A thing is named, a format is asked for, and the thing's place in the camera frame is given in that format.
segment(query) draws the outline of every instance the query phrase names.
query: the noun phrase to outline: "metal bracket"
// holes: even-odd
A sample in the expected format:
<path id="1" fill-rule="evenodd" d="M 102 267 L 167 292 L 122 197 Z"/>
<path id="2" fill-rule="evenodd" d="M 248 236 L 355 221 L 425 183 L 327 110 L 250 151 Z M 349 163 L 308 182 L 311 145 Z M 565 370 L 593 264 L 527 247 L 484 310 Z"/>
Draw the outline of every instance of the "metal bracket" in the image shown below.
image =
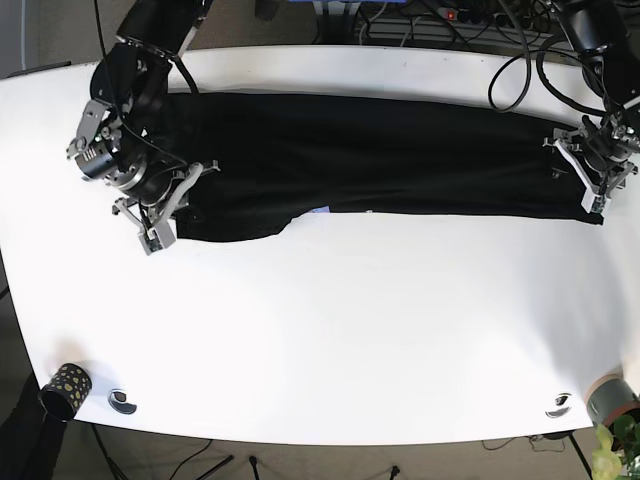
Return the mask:
<path id="1" fill-rule="evenodd" d="M 129 210 L 129 208 L 138 203 L 136 200 L 119 198 L 115 201 L 112 213 L 118 214 L 122 212 L 125 217 L 140 229 L 138 239 L 147 255 L 169 248 L 176 242 L 176 236 L 169 225 L 169 219 L 178 208 L 185 205 L 185 200 L 183 199 L 189 189 L 198 181 L 203 171 L 204 168 L 200 163 L 193 163 L 189 166 L 189 173 L 180 185 L 176 187 L 175 191 L 164 203 L 162 209 L 153 208 L 149 210 L 150 227 L 145 226 L 142 221 Z"/>
<path id="2" fill-rule="evenodd" d="M 71 141 L 67 149 L 67 159 L 75 159 L 85 152 L 93 139 L 98 135 L 98 129 L 102 123 L 104 114 L 109 110 L 109 105 L 98 100 L 89 100 L 82 112 L 82 120 L 78 125 L 76 138 Z"/>
<path id="3" fill-rule="evenodd" d="M 587 213 L 599 213 L 602 215 L 607 206 L 607 198 L 598 193 L 600 190 L 599 187 L 591 182 L 587 172 L 584 171 L 584 168 L 582 168 L 578 159 L 573 156 L 567 145 L 567 142 L 561 139 L 553 142 L 553 146 L 556 147 L 564 159 L 569 162 L 585 186 L 585 192 L 581 202 L 582 208 L 584 208 Z"/>

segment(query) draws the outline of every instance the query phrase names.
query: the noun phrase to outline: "patterned cup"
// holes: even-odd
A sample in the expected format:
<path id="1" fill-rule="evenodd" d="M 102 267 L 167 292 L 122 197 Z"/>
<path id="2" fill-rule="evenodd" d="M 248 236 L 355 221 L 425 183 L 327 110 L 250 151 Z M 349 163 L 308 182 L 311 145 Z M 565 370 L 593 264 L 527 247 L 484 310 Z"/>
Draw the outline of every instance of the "patterned cup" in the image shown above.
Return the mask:
<path id="1" fill-rule="evenodd" d="M 49 415 L 72 420 L 91 391 L 91 378 L 73 363 L 65 363 L 40 390 L 40 403 Z"/>

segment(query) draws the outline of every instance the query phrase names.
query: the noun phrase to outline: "floor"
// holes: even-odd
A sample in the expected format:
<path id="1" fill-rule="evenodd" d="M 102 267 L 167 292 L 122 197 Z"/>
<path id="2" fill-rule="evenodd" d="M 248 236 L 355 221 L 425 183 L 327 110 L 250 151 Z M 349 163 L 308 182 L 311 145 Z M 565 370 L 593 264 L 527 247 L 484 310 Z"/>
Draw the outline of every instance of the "floor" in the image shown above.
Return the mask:
<path id="1" fill-rule="evenodd" d="M 132 3 L 133 0 L 100 0 L 106 39 L 113 38 Z M 99 58 L 90 1 L 41 0 L 39 29 L 41 65 L 66 60 L 83 63 Z M 193 48 L 309 44 L 315 35 L 315 17 L 310 4 L 282 3 L 273 22 L 263 22 L 254 18 L 253 0 L 217 0 Z M 0 264 L 0 290 L 5 285 Z M 0 303 L 0 420 L 15 405 L 30 371 L 15 312 L 7 297 Z M 100 427 L 100 431 L 111 456 L 131 480 L 168 479 L 182 459 L 206 445 L 203 439 L 107 427 Z M 595 447 L 591 429 L 577 432 L 576 438 L 590 457 L 589 452 Z M 392 465 L 401 469 L 398 480 L 587 478 L 568 441 L 530 443 L 526 438 L 519 438 L 501 449 L 486 449 L 503 443 L 496 440 L 486 445 L 473 442 L 403 447 L 300 447 L 216 440 L 205 453 L 187 463 L 176 479 L 195 479 L 229 454 L 235 456 L 233 462 L 211 478 L 252 478 L 250 455 L 259 458 L 263 480 L 386 480 Z M 89 477 L 112 478 L 89 426 L 72 422 L 55 479 Z"/>

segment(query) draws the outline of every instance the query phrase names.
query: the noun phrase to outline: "black pants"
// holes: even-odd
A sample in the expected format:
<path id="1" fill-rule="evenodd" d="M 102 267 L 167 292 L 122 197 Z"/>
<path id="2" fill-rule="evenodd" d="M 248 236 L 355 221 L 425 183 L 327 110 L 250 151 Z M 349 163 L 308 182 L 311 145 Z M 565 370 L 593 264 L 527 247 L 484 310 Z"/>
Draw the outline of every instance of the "black pants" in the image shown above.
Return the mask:
<path id="1" fill-rule="evenodd" d="M 580 206 L 575 172 L 542 147 L 554 128 L 571 129 L 440 103 L 214 93 L 168 95 L 154 133 L 222 170 L 191 190 L 178 236 L 232 242 L 277 234 L 325 206 L 600 224 Z"/>

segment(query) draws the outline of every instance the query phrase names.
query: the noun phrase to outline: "white table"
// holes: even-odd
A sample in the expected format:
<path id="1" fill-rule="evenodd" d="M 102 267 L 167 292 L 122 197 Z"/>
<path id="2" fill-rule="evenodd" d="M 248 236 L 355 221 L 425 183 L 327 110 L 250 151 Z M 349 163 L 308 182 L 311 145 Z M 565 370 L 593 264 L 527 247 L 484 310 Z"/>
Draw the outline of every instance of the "white table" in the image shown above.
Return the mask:
<path id="1" fill-rule="evenodd" d="M 485 105 L 501 57 L 366 47 L 199 51 L 204 90 Z M 90 372 L 78 418 L 198 437 L 410 444 L 590 424 L 580 392 L 640 329 L 640 181 L 604 227 L 501 217 L 307 214 L 278 236 L 146 257 L 118 192 L 66 162 L 92 65 L 0 83 L 0 245 L 44 384 Z M 503 104 L 523 65 L 498 84 Z M 598 106 L 580 71 L 548 76 Z M 184 88 L 177 76 L 172 85 Z M 580 115 L 534 79 L 522 111 Z M 630 379 L 639 378 L 632 366 Z M 138 411 L 106 401 L 112 388 Z M 545 411 L 561 392 L 573 409 Z"/>

